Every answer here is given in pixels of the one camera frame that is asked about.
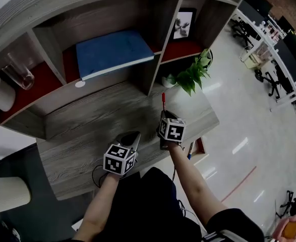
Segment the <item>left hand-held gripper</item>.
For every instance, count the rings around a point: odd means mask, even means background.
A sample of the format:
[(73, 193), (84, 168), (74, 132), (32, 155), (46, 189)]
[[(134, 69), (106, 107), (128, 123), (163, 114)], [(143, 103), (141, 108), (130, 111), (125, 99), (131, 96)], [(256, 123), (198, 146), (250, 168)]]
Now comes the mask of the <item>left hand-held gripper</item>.
[(104, 153), (103, 169), (121, 176), (129, 172), (135, 165), (140, 138), (139, 131), (119, 134)]

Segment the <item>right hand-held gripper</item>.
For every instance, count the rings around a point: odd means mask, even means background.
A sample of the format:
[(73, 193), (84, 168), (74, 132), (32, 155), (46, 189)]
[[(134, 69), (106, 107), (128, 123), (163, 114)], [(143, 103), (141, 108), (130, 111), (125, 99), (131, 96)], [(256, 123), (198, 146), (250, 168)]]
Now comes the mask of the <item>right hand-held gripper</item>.
[(158, 127), (160, 149), (167, 150), (166, 141), (180, 144), (183, 141), (186, 123), (169, 110), (161, 112), (161, 121)]

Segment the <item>wooden desk drawer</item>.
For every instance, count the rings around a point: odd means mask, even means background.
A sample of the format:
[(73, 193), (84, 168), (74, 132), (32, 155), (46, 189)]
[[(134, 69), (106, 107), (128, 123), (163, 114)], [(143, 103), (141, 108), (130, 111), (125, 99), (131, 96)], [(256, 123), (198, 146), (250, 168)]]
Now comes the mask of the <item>wooden desk drawer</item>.
[(193, 152), (192, 152), (192, 157), (190, 160), (192, 160), (192, 159), (197, 160), (197, 159), (200, 159), (206, 155), (202, 138), (199, 137), (194, 142), (195, 142), (195, 144), (194, 144), (194, 148), (193, 148)]

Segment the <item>person's right forearm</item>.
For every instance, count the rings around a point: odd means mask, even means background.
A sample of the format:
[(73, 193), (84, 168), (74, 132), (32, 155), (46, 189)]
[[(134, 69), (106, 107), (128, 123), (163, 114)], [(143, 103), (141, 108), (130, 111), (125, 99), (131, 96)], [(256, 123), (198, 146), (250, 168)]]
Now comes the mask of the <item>person's right forearm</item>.
[(167, 147), (188, 201), (201, 224), (206, 226), (211, 217), (226, 207), (211, 192), (201, 173), (182, 148), (174, 142), (167, 142)]

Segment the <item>person's left forearm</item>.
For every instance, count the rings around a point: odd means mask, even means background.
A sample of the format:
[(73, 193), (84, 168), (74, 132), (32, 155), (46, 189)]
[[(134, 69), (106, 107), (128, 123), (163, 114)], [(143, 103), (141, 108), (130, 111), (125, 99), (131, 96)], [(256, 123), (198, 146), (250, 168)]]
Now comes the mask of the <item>person's left forearm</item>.
[(88, 206), (83, 221), (72, 240), (92, 242), (104, 230), (119, 180), (120, 176), (114, 173), (106, 176), (101, 188)]

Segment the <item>grey wooden desk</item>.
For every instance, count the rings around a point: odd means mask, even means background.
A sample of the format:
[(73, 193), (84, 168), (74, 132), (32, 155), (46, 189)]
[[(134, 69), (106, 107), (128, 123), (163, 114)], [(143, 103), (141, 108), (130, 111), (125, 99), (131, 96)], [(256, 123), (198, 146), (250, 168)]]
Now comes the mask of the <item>grey wooden desk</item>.
[(187, 125), (182, 145), (211, 131), (219, 119), (203, 91), (188, 95), (180, 87), (155, 84), (149, 95), (123, 82), (66, 105), (45, 118), (46, 140), (38, 140), (40, 158), (58, 200), (95, 189), (102, 175), (98, 165), (109, 143), (121, 133), (139, 131), (138, 162), (134, 170), (147, 168), (168, 156), (159, 148), (156, 128), (160, 121), (162, 93), (165, 109)]

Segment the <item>grey wooden desk hutch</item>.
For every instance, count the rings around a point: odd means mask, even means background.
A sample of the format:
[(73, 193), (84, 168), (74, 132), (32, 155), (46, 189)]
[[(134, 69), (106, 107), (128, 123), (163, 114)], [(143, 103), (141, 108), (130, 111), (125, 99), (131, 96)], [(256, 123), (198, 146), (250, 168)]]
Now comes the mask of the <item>grey wooden desk hutch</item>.
[[(31, 70), (34, 85), (14, 84), (13, 107), (0, 110), (0, 126), (45, 139), (48, 114), (109, 86), (132, 81), (149, 95), (161, 63), (210, 47), (242, 0), (0, 0), (0, 76), (7, 53)], [(196, 8), (192, 36), (171, 40), (180, 8)], [(81, 80), (76, 44), (124, 31), (138, 31), (154, 51), (150, 62)]]

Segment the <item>row of white office desks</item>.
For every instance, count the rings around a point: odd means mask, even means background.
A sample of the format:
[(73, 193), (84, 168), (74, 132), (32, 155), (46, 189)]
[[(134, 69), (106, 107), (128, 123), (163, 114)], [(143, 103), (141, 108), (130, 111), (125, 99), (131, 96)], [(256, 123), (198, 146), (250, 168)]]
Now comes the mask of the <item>row of white office desks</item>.
[(268, 51), (271, 53), (274, 60), (276, 60), (278, 66), (282, 70), (284, 76), (288, 78), (293, 91), (282, 98), (276, 99), (276, 106), (274, 109), (278, 109), (287, 105), (288, 103), (296, 101), (296, 59), (293, 56), (293, 48), (289, 48), (284, 39), (278, 42), (271, 41), (269, 36), (261, 29), (264, 17), (253, 8), (246, 0), (242, 0), (236, 12), (241, 16), (242, 20), (245, 20), (252, 29), (260, 36), (260, 40), (256, 43), (249, 52), (247, 52), (241, 59), (244, 62), (253, 52), (255, 52), (262, 43), (266, 43)]

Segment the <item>green potted plant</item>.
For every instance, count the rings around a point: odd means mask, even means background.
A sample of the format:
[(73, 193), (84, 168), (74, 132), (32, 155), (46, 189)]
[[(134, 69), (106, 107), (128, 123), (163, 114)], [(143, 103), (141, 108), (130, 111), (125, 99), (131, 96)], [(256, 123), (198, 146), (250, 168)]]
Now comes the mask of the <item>green potted plant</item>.
[(213, 62), (211, 49), (201, 53), (160, 65), (161, 83), (166, 88), (180, 86), (188, 95), (202, 88), (202, 79), (209, 78), (208, 69)]

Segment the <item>person's dark shirt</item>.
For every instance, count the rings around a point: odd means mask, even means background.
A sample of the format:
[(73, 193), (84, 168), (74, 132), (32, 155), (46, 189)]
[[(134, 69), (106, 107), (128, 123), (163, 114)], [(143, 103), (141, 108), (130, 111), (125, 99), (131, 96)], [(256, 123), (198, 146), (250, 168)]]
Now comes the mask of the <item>person's dark shirt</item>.
[(106, 226), (90, 242), (201, 242), (199, 224), (184, 216), (171, 179), (156, 167), (122, 180)]

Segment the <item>blue notebook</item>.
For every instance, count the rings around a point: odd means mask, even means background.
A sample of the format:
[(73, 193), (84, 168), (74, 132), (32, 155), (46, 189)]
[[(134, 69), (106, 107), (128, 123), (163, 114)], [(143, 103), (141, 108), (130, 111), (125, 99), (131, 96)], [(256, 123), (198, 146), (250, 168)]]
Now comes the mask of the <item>blue notebook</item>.
[(82, 81), (154, 59), (154, 52), (135, 30), (77, 43), (76, 55)]

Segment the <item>black framed picture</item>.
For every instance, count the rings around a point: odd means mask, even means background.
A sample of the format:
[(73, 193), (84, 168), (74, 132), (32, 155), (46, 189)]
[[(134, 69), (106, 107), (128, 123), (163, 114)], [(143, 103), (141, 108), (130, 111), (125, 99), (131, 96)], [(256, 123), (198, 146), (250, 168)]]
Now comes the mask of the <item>black framed picture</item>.
[(188, 40), (193, 33), (196, 8), (180, 8), (175, 18), (174, 26), (171, 33), (171, 40)]

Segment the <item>clear drinking glass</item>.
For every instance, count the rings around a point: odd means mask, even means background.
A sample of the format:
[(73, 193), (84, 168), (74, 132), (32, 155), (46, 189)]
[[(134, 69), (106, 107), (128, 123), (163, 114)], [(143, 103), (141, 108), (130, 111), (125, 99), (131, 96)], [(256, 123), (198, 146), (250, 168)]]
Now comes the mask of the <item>clear drinking glass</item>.
[(7, 53), (5, 61), (6, 65), (2, 68), (2, 71), (22, 89), (31, 89), (34, 84), (35, 77), (29, 69), (17, 60), (12, 53)]

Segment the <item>white round counter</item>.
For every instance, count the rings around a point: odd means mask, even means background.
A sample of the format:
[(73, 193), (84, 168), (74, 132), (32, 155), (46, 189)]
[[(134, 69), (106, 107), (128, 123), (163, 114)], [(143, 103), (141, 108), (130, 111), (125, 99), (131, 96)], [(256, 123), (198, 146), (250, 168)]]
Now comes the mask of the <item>white round counter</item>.
[(26, 205), (30, 201), (30, 190), (20, 177), (0, 177), (0, 212)]

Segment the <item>white ceramic cup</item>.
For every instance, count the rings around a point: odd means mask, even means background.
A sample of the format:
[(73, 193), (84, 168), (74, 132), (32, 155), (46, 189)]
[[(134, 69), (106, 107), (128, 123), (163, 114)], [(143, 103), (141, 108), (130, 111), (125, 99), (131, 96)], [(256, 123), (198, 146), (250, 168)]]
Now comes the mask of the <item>white ceramic cup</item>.
[(15, 102), (15, 98), (15, 89), (0, 78), (0, 110), (9, 111)]

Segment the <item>pink orange pouch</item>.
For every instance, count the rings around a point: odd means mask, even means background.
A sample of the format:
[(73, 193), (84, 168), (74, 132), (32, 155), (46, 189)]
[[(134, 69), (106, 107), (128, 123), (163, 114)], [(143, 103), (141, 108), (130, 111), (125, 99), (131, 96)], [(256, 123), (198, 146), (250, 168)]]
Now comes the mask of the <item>pink orange pouch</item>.
[(295, 242), (296, 240), (296, 215), (280, 219), (272, 238), (278, 242)]

